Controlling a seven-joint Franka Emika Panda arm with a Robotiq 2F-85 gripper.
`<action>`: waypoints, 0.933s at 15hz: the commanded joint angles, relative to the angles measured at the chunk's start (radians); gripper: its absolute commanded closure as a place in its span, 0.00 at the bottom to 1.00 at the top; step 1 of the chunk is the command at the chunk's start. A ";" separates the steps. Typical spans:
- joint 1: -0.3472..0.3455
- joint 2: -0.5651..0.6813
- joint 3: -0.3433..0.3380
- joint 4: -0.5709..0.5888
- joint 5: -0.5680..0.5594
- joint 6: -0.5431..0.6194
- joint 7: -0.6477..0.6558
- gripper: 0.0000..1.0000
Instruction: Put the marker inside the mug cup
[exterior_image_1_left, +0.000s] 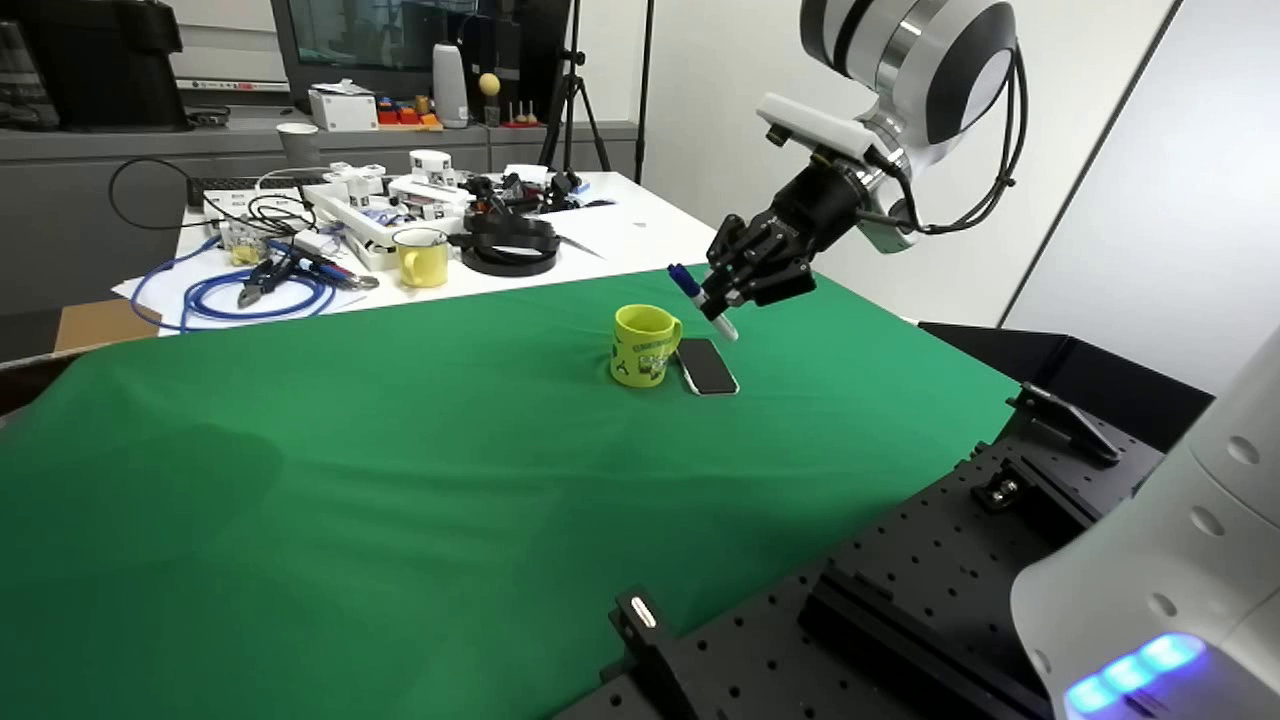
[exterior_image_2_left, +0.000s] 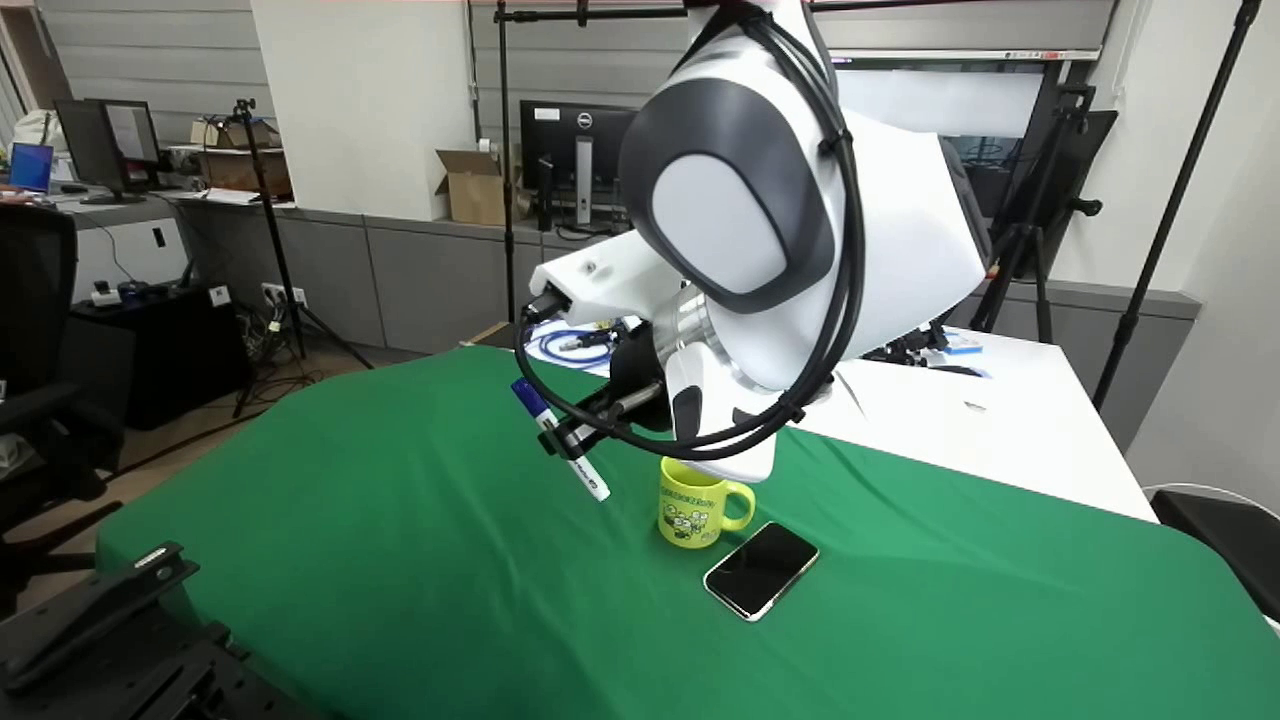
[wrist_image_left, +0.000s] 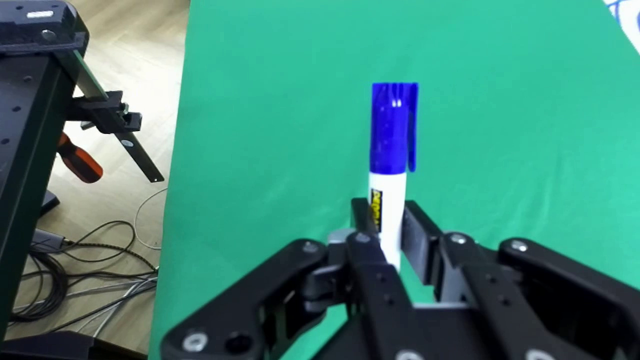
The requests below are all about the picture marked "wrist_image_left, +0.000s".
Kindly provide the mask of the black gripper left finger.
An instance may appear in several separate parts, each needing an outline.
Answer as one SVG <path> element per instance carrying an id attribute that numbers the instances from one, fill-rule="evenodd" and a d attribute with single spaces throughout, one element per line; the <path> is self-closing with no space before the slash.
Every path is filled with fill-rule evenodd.
<path id="1" fill-rule="evenodd" d="M 314 360 L 393 360 L 411 301 L 374 235 L 374 211 L 354 198 L 338 243 L 297 238 L 171 326 L 162 360 L 280 360 L 332 306 L 346 322 Z"/>

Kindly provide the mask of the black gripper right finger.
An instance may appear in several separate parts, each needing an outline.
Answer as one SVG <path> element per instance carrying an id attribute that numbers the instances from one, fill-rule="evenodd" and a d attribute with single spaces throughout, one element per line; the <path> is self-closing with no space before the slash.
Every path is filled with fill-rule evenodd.
<path id="1" fill-rule="evenodd" d="M 462 304 L 500 360 L 640 360 L 640 290 L 528 238 L 495 250 L 407 203 L 402 250 L 438 302 Z"/>

